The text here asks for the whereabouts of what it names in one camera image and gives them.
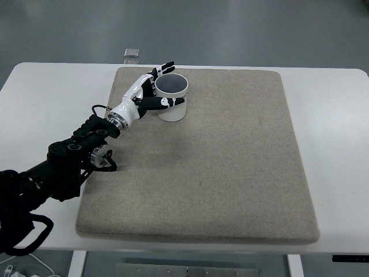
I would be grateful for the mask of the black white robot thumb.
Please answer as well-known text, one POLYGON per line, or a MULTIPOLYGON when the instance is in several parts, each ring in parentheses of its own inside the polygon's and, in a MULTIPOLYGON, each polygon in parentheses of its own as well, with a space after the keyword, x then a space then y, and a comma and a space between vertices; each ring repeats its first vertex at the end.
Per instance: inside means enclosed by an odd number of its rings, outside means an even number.
POLYGON ((184 102, 184 98, 147 97, 138 100, 138 108, 145 111, 165 110, 183 104, 184 102))

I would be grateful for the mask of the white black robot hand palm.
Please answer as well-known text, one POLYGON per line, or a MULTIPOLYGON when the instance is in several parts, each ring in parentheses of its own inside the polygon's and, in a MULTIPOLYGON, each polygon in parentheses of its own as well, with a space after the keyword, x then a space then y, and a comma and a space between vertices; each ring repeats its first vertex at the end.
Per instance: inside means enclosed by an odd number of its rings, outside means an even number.
POLYGON ((111 110, 111 123, 116 127, 130 127, 133 121, 142 116, 138 111, 136 101, 145 97, 154 97, 153 89, 155 77, 151 73, 142 75, 122 96, 119 105, 111 110))

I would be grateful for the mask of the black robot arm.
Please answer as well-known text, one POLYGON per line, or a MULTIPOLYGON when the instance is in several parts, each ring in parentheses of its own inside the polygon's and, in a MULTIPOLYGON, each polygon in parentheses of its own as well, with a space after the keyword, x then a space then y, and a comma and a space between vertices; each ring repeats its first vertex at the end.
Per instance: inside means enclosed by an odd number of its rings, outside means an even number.
POLYGON ((78 197, 81 185, 94 171, 116 171, 112 150, 105 149, 106 138, 118 138, 148 110, 165 110, 185 102, 183 97, 157 95, 155 81, 174 70, 174 62, 167 62, 142 75, 106 118, 93 114, 71 138, 51 144, 46 161, 22 173, 1 172, 1 211, 30 212, 50 197, 59 201, 78 197))

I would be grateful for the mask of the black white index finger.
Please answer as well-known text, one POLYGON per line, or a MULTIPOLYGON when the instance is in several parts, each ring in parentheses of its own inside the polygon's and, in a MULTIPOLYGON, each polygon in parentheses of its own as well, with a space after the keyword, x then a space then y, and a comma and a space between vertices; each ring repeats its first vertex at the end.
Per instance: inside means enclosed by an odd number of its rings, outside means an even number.
POLYGON ((164 63, 164 64, 158 66, 158 67, 153 68, 146 75, 149 77, 149 79, 156 80, 158 77, 160 77, 164 74, 171 73, 174 70, 175 70, 175 62, 171 61, 171 62, 167 62, 167 63, 164 63))

